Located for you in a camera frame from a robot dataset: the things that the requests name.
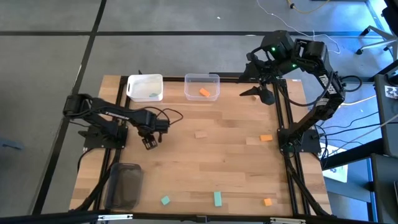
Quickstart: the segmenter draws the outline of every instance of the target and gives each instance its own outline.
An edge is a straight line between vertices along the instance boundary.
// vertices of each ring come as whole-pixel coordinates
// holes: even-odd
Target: wooden table
[[[104,76],[99,97],[114,103],[120,78]],[[294,101],[305,102],[300,81],[287,80],[287,85]],[[184,119],[173,124],[163,142],[150,151],[129,124],[120,162],[139,164],[144,172],[139,204],[130,212],[291,216],[285,165],[277,143],[275,105],[264,105],[251,96],[239,97],[253,83],[221,83],[220,97],[214,102],[188,101],[183,86],[183,82],[165,82],[161,102],[131,103],[131,108],[172,108]],[[121,105],[125,99],[124,91]],[[298,121],[307,108],[292,105],[292,112]],[[167,114],[171,120],[179,118],[171,111]],[[208,137],[195,139],[195,131],[206,131]],[[261,134],[272,134],[274,140],[261,142]],[[83,158],[70,208],[79,206],[97,184],[103,156],[104,149],[95,149]],[[331,212],[319,161],[307,153],[301,153],[301,159],[306,186],[323,209]],[[214,191],[221,191],[222,207],[214,206]],[[296,186],[302,212],[299,192]],[[171,202],[163,206],[160,200],[166,195]],[[271,198],[273,205],[265,207],[264,198]]]

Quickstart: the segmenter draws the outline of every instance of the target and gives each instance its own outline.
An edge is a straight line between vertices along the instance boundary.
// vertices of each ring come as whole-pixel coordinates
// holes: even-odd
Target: office chair
[[[390,30],[392,34],[389,34],[387,32],[384,32],[382,30],[379,30],[378,28],[375,28],[373,26],[368,26],[362,33],[361,36],[365,36],[370,32],[370,30],[373,30],[374,32],[378,33],[380,36],[385,38],[382,42],[374,43],[374,44],[369,44],[361,47],[356,51],[356,54],[361,55],[363,53],[364,49],[370,49],[374,47],[382,47],[386,46],[384,48],[385,51],[389,50],[389,47],[392,47],[392,57],[395,60],[398,60],[398,3],[395,1],[393,2],[393,6],[386,7],[382,11],[383,17],[386,19]]]

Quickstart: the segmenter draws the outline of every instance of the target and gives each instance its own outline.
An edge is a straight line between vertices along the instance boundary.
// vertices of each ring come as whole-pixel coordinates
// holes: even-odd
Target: transparent container
[[[134,102],[151,102],[163,99],[163,76],[161,74],[130,75],[126,94]]]
[[[210,95],[202,95],[201,89]],[[186,74],[184,93],[188,100],[215,101],[220,95],[220,77],[216,74]]]

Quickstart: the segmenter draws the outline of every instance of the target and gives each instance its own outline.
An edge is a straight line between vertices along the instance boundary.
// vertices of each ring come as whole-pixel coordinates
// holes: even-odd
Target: teal block
[[[221,192],[214,192],[214,206],[221,207],[223,201],[221,200]]]
[[[163,205],[167,205],[168,203],[170,203],[169,196],[164,196],[161,201]]]

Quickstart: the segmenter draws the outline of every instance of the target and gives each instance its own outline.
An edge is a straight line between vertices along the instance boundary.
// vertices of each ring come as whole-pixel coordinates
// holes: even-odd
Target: gray floor
[[[374,25],[366,5],[361,2],[330,2],[309,15],[290,10],[285,1],[259,2],[269,12],[278,14],[298,30],[362,31],[368,25]],[[320,2],[304,0],[297,3],[297,7],[306,10],[319,4]],[[2,0],[0,30],[91,30],[99,5],[100,0]],[[107,3],[99,29],[287,28],[275,17],[266,15],[253,0],[113,0]],[[246,53],[257,47],[261,39],[236,36],[97,37],[80,92],[95,96],[103,75],[130,75],[139,69],[144,73],[173,76],[240,72],[244,70]],[[380,41],[378,38],[334,39],[339,43],[341,54],[331,52],[330,60],[333,68],[342,76],[371,76],[392,62],[389,52],[382,49],[367,50],[361,56],[354,54],[360,45]],[[317,40],[325,41],[330,50],[336,50],[336,45],[327,38],[317,37]],[[87,37],[0,37],[0,92],[1,103],[4,105],[0,110],[0,136],[25,145],[23,151],[1,149],[0,217],[30,212],[62,116],[63,103],[72,89],[86,43]],[[307,101],[314,100],[321,92],[320,85],[311,75],[293,72],[287,77],[303,80]],[[372,86],[364,86],[359,92],[348,93],[346,101],[360,100],[373,94]],[[377,110],[375,102],[372,99],[356,106],[342,107],[333,121],[346,124],[352,119],[373,113]],[[374,122],[377,122],[377,116],[356,125]],[[67,132],[45,203],[45,213],[64,212],[68,209],[75,184],[76,162],[83,143],[76,133],[79,129],[81,128],[72,126]],[[365,131],[352,132],[342,137],[350,140]],[[379,135],[380,133],[374,133],[361,141],[365,143]],[[339,200],[331,201],[337,204],[332,205],[333,213],[340,217],[358,218],[349,209],[335,209],[339,206],[358,207],[355,211],[363,213],[361,206],[355,206],[355,202],[340,205]]]

